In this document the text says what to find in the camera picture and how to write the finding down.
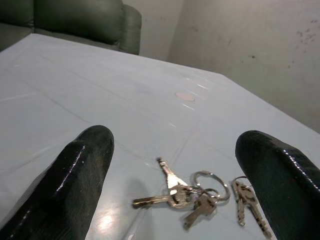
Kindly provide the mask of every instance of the key ring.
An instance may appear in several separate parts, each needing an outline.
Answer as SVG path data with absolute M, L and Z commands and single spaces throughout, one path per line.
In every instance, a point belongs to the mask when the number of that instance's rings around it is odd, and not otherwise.
M 238 177 L 236 177 L 235 179 L 233 179 L 233 183 L 236 181 L 236 180 L 238 180 L 238 179 L 248 179 L 246 176 L 238 176 Z M 242 189 L 252 189 L 252 185 L 250 185 L 250 186 L 245 186 L 245 187 L 242 187 Z
M 215 192 L 217 194 L 217 196 L 210 194 L 209 192 Z M 220 193 L 213 189 L 213 188 L 206 188 L 204 190 L 201 191 L 201 195 L 202 194 L 206 194 L 207 196 L 210 197 L 210 199 L 215 199 L 214 202 L 212 202 L 213 204 L 217 204 L 219 202 L 219 198 L 220 198 Z
M 225 195 L 223 197 L 221 197 L 219 195 L 218 196 L 214 196 L 212 194 L 209 193 L 209 191 L 206 191 L 206 189 L 203 189 L 201 187 L 201 184 L 198 182 L 197 178 L 200 176 L 210 176 L 212 178 L 214 178 L 215 180 L 217 180 L 223 187 L 225 190 Z M 219 177 L 217 177 L 215 174 L 213 174 L 212 172 L 206 171 L 206 170 L 202 170 L 202 171 L 197 171 L 194 175 L 193 175 L 193 181 L 196 184 L 196 186 L 198 188 L 200 188 L 205 194 L 207 194 L 208 196 L 210 196 L 211 198 L 217 198 L 217 201 L 226 201 L 230 198 L 230 190 L 227 184 L 224 183 L 224 181 L 222 181 Z

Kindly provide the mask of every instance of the green armchair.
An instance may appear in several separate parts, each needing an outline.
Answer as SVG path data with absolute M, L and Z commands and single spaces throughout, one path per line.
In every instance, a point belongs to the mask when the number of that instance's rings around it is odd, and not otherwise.
M 139 54 L 141 14 L 122 0 L 0 0 L 0 51 L 31 33 Z

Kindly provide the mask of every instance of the silver key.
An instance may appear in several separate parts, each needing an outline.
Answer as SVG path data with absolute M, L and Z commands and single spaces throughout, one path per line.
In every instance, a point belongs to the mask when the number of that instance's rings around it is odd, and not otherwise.
M 188 186 L 188 184 L 186 184 L 182 179 L 177 177 L 177 175 L 168 167 L 168 164 L 162 160 L 162 157 L 158 157 L 157 161 L 166 176 L 166 184 L 168 189 L 171 189 L 177 185 Z M 176 194 L 176 192 L 176 190 L 171 190 L 170 195 L 174 195 Z
M 239 197 L 241 198 L 242 202 L 244 204 L 249 205 L 249 208 L 256 220 L 256 222 L 258 223 L 259 227 L 261 228 L 264 236 L 268 239 L 271 238 L 272 234 L 269 231 L 269 228 L 266 224 L 265 221 L 263 221 L 263 217 L 258 209 L 258 199 L 255 195 L 255 193 L 248 188 L 248 186 L 240 183 L 240 182 L 236 182 L 237 184 L 237 191 L 239 194 Z
M 239 182 L 237 181 L 232 181 L 232 189 L 235 195 L 235 201 L 237 203 L 237 217 L 238 217 L 238 223 L 241 227 L 245 226 L 245 206 L 243 203 L 243 200 L 241 197 L 239 197 L 239 193 L 238 193 L 238 184 Z
M 134 208 L 147 208 L 153 204 L 167 202 L 171 207 L 175 209 L 185 209 L 191 207 L 194 204 L 194 199 L 189 191 L 189 188 L 184 185 L 176 185 L 169 189 L 170 191 L 176 191 L 173 195 L 152 196 L 135 199 L 132 202 Z
M 188 230 L 200 215 L 208 216 L 216 209 L 214 200 L 202 194 L 195 203 L 195 210 L 184 219 L 183 227 Z

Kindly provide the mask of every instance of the white wall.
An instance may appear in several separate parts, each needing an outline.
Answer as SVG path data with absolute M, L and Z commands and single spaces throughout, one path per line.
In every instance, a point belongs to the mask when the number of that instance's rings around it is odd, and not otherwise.
M 168 60 L 222 73 L 320 132 L 319 0 L 185 0 Z
M 141 56 L 166 60 L 184 0 L 123 0 L 142 14 Z

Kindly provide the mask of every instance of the white table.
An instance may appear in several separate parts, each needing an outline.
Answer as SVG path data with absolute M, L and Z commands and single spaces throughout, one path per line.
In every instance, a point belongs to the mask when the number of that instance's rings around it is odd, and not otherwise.
M 223 75 L 32 34 L 0 53 L 0 219 L 68 142 L 97 124 L 111 129 L 115 150 L 87 240 L 264 239 L 249 212 L 238 226 L 233 195 L 189 232 L 187 211 L 132 209 L 132 199 L 166 187 L 158 156 L 188 183 L 199 170 L 229 182 L 243 175 L 238 136 L 260 130 L 320 166 L 318 133 Z

